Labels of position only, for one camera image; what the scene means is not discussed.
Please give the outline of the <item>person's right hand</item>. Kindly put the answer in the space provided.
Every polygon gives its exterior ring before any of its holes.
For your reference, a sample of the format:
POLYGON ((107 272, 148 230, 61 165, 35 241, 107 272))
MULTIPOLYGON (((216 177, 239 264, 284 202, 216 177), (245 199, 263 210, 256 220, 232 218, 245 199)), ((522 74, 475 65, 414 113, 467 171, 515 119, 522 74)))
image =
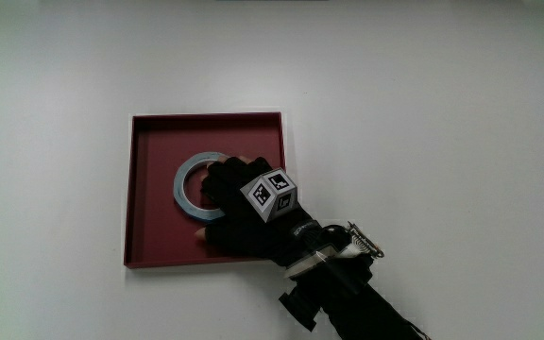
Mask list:
POLYGON ((238 255, 271 260, 288 266, 305 256, 322 227, 303 209, 265 223, 240 189, 271 170, 266 159, 222 157, 211 163, 202 180, 201 193, 216 204, 224 216, 195 233, 198 241, 238 255))

